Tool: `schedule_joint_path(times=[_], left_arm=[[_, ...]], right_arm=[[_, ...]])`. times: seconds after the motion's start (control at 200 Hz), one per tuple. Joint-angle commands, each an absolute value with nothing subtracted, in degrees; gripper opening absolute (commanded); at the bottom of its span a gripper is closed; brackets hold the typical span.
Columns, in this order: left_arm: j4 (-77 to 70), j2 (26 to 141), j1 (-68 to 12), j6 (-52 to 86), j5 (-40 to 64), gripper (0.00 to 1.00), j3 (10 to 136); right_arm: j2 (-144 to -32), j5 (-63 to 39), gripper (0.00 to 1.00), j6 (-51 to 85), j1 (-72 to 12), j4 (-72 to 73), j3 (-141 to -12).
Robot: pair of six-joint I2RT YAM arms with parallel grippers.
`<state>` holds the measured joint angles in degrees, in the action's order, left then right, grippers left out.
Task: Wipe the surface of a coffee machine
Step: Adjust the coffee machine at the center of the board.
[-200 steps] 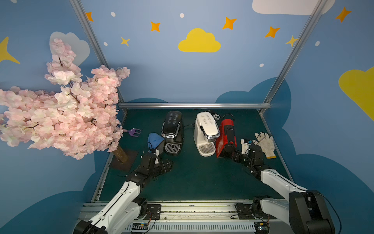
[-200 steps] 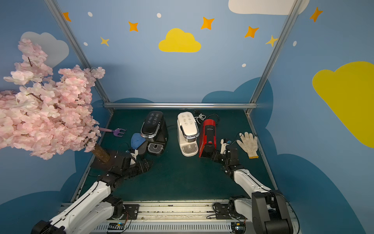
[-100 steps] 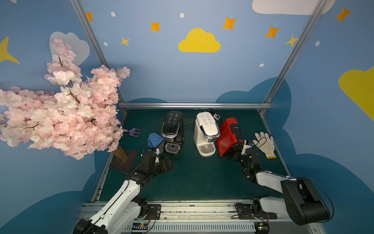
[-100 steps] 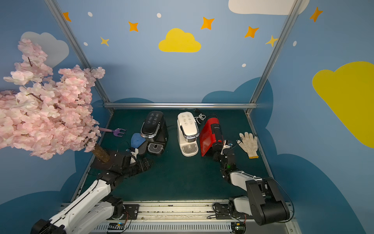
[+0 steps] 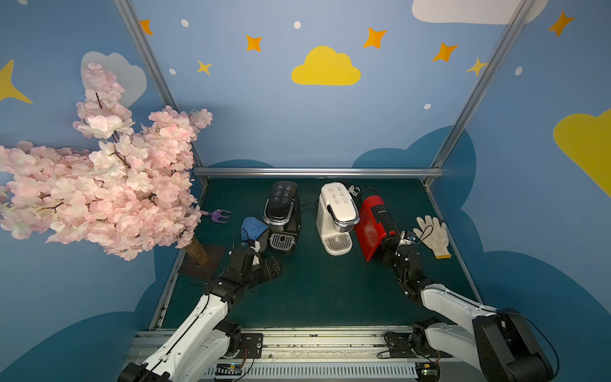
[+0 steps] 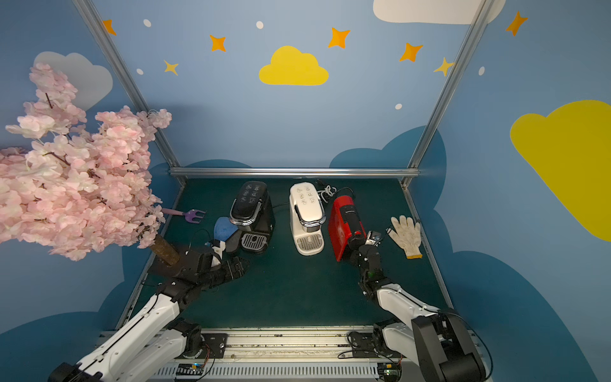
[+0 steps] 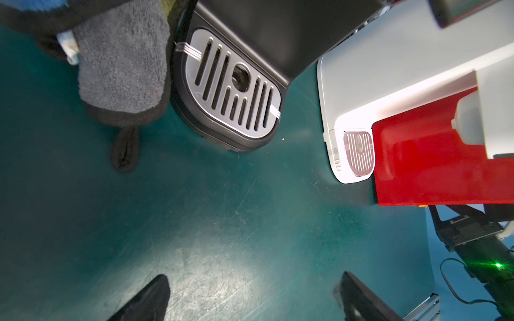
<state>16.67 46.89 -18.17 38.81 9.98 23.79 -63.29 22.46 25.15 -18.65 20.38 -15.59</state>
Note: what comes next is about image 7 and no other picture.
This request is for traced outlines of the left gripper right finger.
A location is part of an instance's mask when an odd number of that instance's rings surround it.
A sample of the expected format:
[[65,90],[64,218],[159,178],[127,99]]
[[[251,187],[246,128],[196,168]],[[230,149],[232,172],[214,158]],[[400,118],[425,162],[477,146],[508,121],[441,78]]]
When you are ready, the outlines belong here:
[[345,320],[403,320],[351,272],[343,273],[333,289],[333,296],[344,311]]

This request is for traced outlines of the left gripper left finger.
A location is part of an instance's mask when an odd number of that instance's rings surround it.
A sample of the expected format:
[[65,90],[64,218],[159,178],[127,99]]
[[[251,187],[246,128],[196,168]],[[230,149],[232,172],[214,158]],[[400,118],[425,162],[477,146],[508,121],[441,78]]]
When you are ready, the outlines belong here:
[[164,321],[171,290],[166,275],[159,274],[114,313],[108,321]]

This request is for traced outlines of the red coffee machine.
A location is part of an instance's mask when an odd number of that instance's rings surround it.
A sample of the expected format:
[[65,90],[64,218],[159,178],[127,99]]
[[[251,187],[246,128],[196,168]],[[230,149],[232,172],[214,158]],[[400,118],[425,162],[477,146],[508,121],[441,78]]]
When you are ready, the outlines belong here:
[[513,159],[488,159],[452,128],[475,88],[376,122],[377,202],[382,206],[513,203]]

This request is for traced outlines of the blue grey cleaning cloth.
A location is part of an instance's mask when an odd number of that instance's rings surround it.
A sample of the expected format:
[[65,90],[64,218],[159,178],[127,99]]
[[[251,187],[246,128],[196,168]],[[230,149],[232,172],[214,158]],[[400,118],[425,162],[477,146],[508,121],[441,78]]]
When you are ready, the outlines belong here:
[[139,160],[141,127],[167,110],[175,32],[187,1],[2,1],[1,23],[32,35],[48,55],[78,67],[88,114],[118,129],[119,172]]

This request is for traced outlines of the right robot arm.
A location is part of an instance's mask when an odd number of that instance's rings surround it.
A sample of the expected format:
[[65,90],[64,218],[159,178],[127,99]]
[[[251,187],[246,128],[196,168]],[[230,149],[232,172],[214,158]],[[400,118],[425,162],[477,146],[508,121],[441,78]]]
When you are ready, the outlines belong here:
[[435,205],[428,207],[435,232],[449,252],[455,252],[464,270],[476,278],[491,295],[490,300],[463,300],[442,275],[452,295],[463,304],[492,304],[498,310],[498,320],[513,320],[513,249],[503,242],[502,226],[508,221],[513,227],[512,204],[485,204],[479,211],[469,205],[447,205],[457,214],[443,221]]

